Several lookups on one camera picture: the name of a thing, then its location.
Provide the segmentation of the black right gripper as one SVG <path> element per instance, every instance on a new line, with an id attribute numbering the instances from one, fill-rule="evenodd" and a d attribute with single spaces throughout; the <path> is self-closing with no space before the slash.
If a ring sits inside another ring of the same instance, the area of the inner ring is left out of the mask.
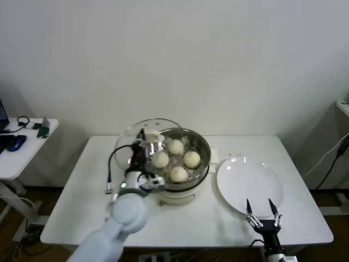
<path id="1" fill-rule="evenodd" d="M 274 220 L 263 219 L 259 221 L 252 212 L 249 199 L 246 200 L 246 219 L 253 228 L 256 228 L 256 232 L 262 236 L 266 253 L 280 253 L 281 244 L 278 238 L 278 232 L 281 230 L 282 215 L 278 213 L 278 209 L 272 200 L 268 199 L 268 201 Z"/>

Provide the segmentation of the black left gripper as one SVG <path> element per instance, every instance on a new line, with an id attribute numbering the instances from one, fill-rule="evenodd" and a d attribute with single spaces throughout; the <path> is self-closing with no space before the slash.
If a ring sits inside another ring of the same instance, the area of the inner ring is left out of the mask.
<path id="1" fill-rule="evenodd" d="M 146 165 L 146 151 L 143 147 L 145 144 L 145 130 L 142 128 L 136 136 L 135 144 L 131 149 L 133 155 L 131 157 L 130 169 L 133 171 L 144 171 Z"/>

